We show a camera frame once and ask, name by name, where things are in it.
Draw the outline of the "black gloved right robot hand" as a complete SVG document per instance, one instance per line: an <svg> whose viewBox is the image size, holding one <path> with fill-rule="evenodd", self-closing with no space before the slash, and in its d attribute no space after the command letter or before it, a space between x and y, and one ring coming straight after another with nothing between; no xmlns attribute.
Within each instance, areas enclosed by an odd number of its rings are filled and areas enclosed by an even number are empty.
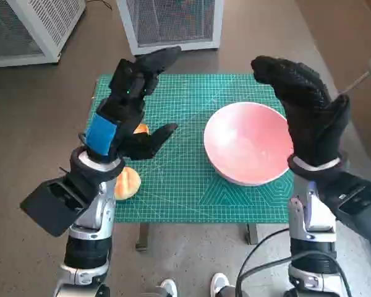
<svg viewBox="0 0 371 297"><path fill-rule="evenodd" d="M270 85L285 110L295 156L316 167L340 158L350 98L331 99L320 74L304 63L257 56L250 64L255 80Z"/></svg>

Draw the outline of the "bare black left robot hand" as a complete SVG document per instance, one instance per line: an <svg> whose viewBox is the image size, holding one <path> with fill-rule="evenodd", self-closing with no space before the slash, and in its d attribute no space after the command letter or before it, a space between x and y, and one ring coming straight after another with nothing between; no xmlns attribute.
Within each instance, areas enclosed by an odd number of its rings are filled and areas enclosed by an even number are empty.
<svg viewBox="0 0 371 297"><path fill-rule="evenodd" d="M151 95L158 79L181 54L180 46L159 49L121 59L109 83L110 94L98 105L85 135L88 156L110 163L119 157L131 160L153 158L177 129L176 123L161 126L154 133L135 133L145 115L145 97Z"/></svg>

